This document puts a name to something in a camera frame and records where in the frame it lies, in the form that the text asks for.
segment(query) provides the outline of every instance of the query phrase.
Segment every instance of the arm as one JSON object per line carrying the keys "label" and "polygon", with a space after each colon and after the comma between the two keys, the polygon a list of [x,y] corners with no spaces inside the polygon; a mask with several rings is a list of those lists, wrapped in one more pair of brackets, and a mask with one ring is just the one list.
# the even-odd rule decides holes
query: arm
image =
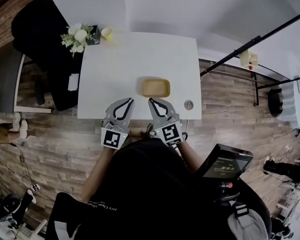
{"label": "arm", "polygon": [[186,166],[188,166],[193,173],[196,172],[202,165],[203,160],[186,141],[180,142],[176,146],[178,147]]}
{"label": "arm", "polygon": [[101,182],[103,181],[107,168],[110,164],[112,157],[114,156],[115,149],[105,147],[101,153],[100,158],[95,163],[88,179],[85,181],[81,201],[83,203],[88,203],[90,198],[95,194]]}

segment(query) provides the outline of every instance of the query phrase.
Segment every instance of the white wall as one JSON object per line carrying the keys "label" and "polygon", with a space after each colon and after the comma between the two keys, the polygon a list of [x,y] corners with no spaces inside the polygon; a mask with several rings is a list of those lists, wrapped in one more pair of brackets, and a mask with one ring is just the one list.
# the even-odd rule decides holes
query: white wall
{"label": "white wall", "polygon": [[[286,0],[125,0],[125,4],[131,31],[196,38],[199,56],[208,60],[220,60],[297,15]],[[260,64],[271,68],[267,63],[260,56]],[[239,66],[239,60],[229,64]],[[276,70],[291,77],[283,66]],[[256,71],[274,77],[266,69]]]}
{"label": "white wall", "polygon": [[126,29],[125,0],[53,0],[69,25],[82,23]]}
{"label": "white wall", "polygon": [[[300,13],[300,0],[54,0],[69,24],[196,38],[198,55],[218,61]],[[300,76],[300,21],[251,49],[259,63]],[[234,58],[227,62],[240,66]],[[282,79],[258,67],[256,72]]]}

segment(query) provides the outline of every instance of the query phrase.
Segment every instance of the white table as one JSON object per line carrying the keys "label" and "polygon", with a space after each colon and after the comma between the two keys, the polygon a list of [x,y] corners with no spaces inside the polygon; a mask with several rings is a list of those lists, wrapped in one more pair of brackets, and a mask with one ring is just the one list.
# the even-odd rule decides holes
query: white table
{"label": "white table", "polygon": [[[170,82],[170,102],[181,119],[201,119],[201,83],[194,38],[143,32],[114,32],[84,51],[78,97],[78,118],[103,119],[110,104],[131,97],[131,119],[152,119],[148,99],[142,96],[144,78]],[[186,110],[184,103],[193,102]]]}
{"label": "white table", "polygon": [[300,93],[297,81],[281,84],[282,113],[277,117],[290,122],[293,129],[300,129]]}

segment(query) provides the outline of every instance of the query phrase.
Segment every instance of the flower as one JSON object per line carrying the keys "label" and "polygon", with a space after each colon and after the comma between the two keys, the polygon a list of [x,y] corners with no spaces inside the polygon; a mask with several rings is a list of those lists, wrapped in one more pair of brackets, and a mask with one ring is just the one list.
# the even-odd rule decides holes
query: flower
{"label": "flower", "polygon": [[80,43],[81,43],[81,45],[82,45],[83,47],[85,47],[85,46],[87,45],[86,40],[83,40],[83,41],[81,41]]}
{"label": "flower", "polygon": [[77,47],[76,46],[72,46],[70,52],[76,53],[77,52]]}
{"label": "flower", "polygon": [[68,47],[68,46],[70,46],[72,44],[73,44],[72,40],[68,40],[68,41],[64,42],[65,47]]}
{"label": "flower", "polygon": [[77,48],[76,48],[76,52],[77,53],[82,53],[84,51],[84,47],[82,45],[79,45]]}
{"label": "flower", "polygon": [[81,28],[82,24],[81,23],[76,23],[76,24],[73,24],[69,27],[69,30],[68,30],[68,33],[70,35],[75,35]]}
{"label": "flower", "polygon": [[85,40],[87,36],[87,31],[83,30],[83,29],[79,29],[75,34],[74,34],[74,38],[76,40],[78,40],[79,42]]}

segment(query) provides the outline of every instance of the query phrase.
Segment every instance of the white shoe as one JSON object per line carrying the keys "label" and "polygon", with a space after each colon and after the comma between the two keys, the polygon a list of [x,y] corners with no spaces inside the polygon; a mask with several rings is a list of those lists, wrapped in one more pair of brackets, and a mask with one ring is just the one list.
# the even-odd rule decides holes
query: white shoe
{"label": "white shoe", "polygon": [[22,139],[27,138],[27,130],[28,130],[28,123],[26,120],[22,120],[20,129],[19,129],[20,138],[22,138]]}
{"label": "white shoe", "polygon": [[17,132],[20,129],[20,120],[21,120],[21,115],[19,112],[14,113],[13,117],[13,128],[10,130],[12,132]]}
{"label": "white shoe", "polygon": [[30,196],[32,196],[32,203],[34,203],[34,204],[36,204],[37,203],[37,199],[35,198],[35,196],[34,196],[34,193],[30,190],[30,189],[28,189],[27,191],[26,191]]}
{"label": "white shoe", "polygon": [[270,160],[270,157],[267,155],[265,158],[264,158],[264,162],[263,162],[263,164],[265,165],[266,164],[266,162],[267,161],[269,161]]}

